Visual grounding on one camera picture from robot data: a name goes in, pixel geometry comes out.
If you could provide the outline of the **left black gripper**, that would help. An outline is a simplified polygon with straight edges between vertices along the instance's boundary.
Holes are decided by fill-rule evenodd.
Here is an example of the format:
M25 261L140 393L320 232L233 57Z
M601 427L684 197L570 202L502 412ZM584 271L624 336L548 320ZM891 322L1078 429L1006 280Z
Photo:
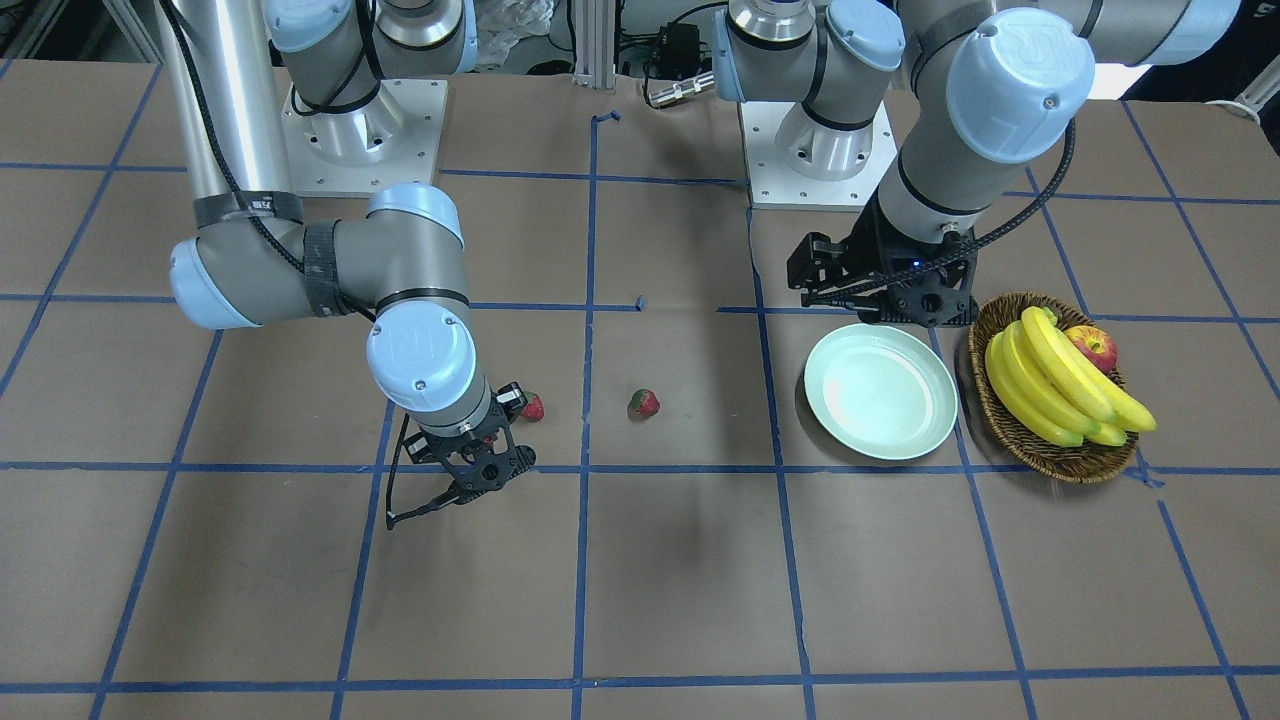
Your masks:
M914 240L873 199L844 240L805 234L786 261L786 281L805 307L831 306L864 323L965 327L980 316L972 284L973 231L946 229L938 243Z

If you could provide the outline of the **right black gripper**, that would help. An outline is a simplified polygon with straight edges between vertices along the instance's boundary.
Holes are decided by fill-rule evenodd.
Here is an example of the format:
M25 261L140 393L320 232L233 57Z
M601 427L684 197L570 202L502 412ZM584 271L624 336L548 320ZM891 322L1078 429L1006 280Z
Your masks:
M535 451L517 445L509 424L521 416L530 396L517 382L502 386L492 397L479 424L461 436L440 437L417 432L408 437L410 461L435 462L452 477L449 487L429 501L430 506L468 503L480 496L499 491L536 461Z

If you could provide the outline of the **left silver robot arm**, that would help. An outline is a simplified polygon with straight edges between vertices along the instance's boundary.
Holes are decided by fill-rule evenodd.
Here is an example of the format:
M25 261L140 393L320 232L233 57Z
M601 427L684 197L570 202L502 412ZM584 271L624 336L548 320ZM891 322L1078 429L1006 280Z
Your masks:
M1051 199L1098 63L1176 65L1208 51L1236 1L731 1L716 15L717 94L791 102L788 163L863 149L899 70L916 123L851 232L806 234L786 264L805 307L865 323L965 327L977 254Z

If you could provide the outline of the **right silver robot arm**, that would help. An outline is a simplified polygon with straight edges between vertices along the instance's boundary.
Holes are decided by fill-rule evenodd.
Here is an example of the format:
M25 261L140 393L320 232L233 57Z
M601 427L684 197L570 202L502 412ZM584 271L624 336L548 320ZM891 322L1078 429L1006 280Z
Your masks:
M307 222L334 170L430 163L396 92L474 68L471 1L160 1L197 231L170 255L184 315L210 331L358 314L378 388L415 424L399 446L451 474L433 512L535 462L470 328L465 240L429 177L379 177L365 215Z

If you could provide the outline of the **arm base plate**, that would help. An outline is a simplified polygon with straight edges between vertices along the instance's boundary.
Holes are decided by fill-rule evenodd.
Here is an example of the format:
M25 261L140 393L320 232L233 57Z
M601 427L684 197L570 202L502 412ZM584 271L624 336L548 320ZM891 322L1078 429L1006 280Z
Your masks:
M282 128L293 193L366 199L393 184L434 183L448 97L445 79L387 79L364 108L324 114L291 91Z
M739 114L755 209L860 211L897 154L884 105L854 131L822 126L797 102L742 102Z

